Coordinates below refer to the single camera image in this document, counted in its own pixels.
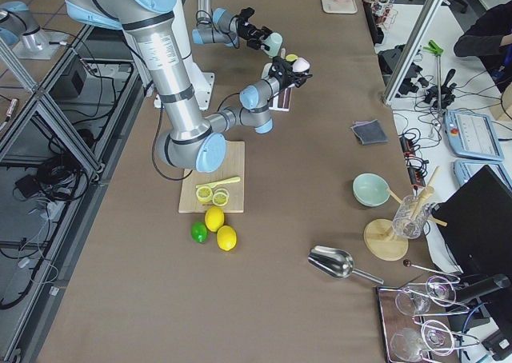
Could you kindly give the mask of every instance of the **metal scoop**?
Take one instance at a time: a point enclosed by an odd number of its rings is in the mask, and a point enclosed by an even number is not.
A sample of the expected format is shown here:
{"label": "metal scoop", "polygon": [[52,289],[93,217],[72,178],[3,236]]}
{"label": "metal scoop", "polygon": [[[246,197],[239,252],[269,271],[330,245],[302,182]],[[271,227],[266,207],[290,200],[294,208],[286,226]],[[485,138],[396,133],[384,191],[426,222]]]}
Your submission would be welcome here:
{"label": "metal scoop", "polygon": [[370,279],[379,285],[384,284],[384,280],[380,277],[375,277],[371,273],[366,273],[360,269],[354,268],[354,259],[349,253],[342,249],[316,245],[311,249],[307,260],[324,273],[328,273],[331,277],[337,279],[344,279],[354,273],[360,277]]}

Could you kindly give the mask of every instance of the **tray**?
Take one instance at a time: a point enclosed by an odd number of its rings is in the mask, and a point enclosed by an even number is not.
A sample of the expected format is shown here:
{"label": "tray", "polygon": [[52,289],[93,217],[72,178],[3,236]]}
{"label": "tray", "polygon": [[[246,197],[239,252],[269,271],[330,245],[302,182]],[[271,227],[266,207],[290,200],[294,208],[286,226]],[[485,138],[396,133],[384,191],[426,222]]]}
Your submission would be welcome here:
{"label": "tray", "polygon": [[[396,298],[398,289],[390,287],[377,287],[376,292],[378,300],[378,311],[382,325],[384,348],[386,349],[386,361],[388,363],[402,362],[402,360],[396,357],[396,355],[394,355],[393,352],[391,351],[391,338],[397,331],[403,329],[404,327],[416,329],[417,331],[419,331],[420,326],[415,324],[411,317],[408,317],[400,313],[400,311],[398,311],[397,306],[394,303],[394,299]],[[443,323],[447,324],[445,317],[429,317],[429,319],[440,320]],[[430,354],[429,358],[433,358],[435,361],[441,361],[445,363],[459,362],[456,351],[452,352],[450,355],[446,357],[440,357],[438,355]]]}

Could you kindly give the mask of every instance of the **glass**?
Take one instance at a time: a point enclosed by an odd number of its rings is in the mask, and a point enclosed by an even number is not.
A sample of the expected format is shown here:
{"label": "glass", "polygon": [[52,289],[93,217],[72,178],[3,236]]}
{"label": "glass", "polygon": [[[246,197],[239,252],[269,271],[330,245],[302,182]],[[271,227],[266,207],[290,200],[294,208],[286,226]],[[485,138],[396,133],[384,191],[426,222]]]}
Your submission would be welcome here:
{"label": "glass", "polygon": [[403,198],[392,222],[393,231],[399,237],[416,239],[422,234],[426,220],[430,216],[431,205],[423,205],[416,210],[418,204],[421,204],[420,200],[414,195],[407,195]]}
{"label": "glass", "polygon": [[404,328],[391,338],[391,351],[404,361],[430,361],[429,353],[450,355],[455,349],[454,333],[440,321],[426,321],[420,331]]}
{"label": "glass", "polygon": [[[410,317],[448,316],[469,312],[469,307],[456,302],[456,292],[452,281],[439,275],[429,277],[425,283],[410,283],[400,289],[394,303],[398,311]],[[449,311],[430,313],[434,303]]]}

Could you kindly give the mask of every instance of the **wine glass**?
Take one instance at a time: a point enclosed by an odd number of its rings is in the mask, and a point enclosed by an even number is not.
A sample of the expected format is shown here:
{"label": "wine glass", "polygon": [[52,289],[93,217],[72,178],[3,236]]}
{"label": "wine glass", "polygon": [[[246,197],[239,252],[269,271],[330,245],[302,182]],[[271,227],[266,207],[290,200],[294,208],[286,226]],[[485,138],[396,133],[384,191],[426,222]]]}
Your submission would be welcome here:
{"label": "wine glass", "polygon": [[[453,283],[445,277],[433,275],[425,283],[410,283],[402,287],[394,303],[398,311],[410,317],[417,316],[446,316],[467,313],[469,307],[455,301],[456,293]],[[454,306],[451,311],[429,313],[434,303],[447,308]]]}
{"label": "wine glass", "polygon": [[450,355],[455,350],[454,335],[440,321],[426,321],[420,331],[404,328],[391,338],[391,351],[408,362],[430,361],[429,353],[439,356]]}

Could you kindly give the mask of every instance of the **person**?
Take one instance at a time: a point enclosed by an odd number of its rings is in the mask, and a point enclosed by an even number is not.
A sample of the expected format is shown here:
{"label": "person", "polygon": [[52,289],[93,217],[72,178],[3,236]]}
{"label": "person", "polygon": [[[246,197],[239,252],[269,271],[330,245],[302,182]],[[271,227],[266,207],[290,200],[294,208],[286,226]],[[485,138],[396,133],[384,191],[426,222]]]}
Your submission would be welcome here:
{"label": "person", "polygon": [[477,56],[498,89],[512,82],[512,1],[488,9],[454,46],[458,57]]}

